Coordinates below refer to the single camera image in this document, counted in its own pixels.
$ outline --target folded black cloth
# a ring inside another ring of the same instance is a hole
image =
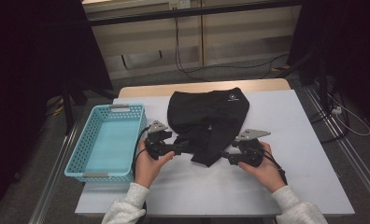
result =
[[[239,134],[249,101],[239,88],[203,93],[174,92],[167,109],[175,144],[189,141],[192,161],[211,166]]]

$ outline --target white logo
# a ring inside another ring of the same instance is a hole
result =
[[[236,99],[235,98],[235,95],[233,95],[233,94],[230,94],[229,95],[229,100],[228,101],[238,101],[239,99]]]

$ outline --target person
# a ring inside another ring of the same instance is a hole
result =
[[[261,142],[263,148],[272,154],[270,145]],[[145,148],[145,140],[141,141],[139,148]],[[147,150],[140,150],[135,164],[135,182],[124,199],[116,199],[107,210],[103,224],[136,223],[146,213],[142,206],[149,193],[150,185],[159,174],[161,168],[174,157],[174,152],[169,152],[155,161]],[[252,167],[244,162],[238,166],[245,172],[255,176],[264,185],[276,200],[282,214],[277,216],[279,224],[297,223],[327,223],[320,209],[309,202],[301,202],[290,186],[286,186],[281,179],[278,168],[270,160],[264,158],[259,167]]]

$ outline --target light blue basket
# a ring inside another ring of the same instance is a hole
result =
[[[65,168],[81,182],[131,182],[138,135],[147,125],[143,105],[98,105]]]

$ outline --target person's left hand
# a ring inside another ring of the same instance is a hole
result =
[[[145,147],[145,139],[138,144],[139,151]],[[161,168],[175,156],[174,151],[171,151],[159,160],[154,160],[147,150],[141,151],[135,164],[135,182],[149,189],[153,180],[158,176]]]

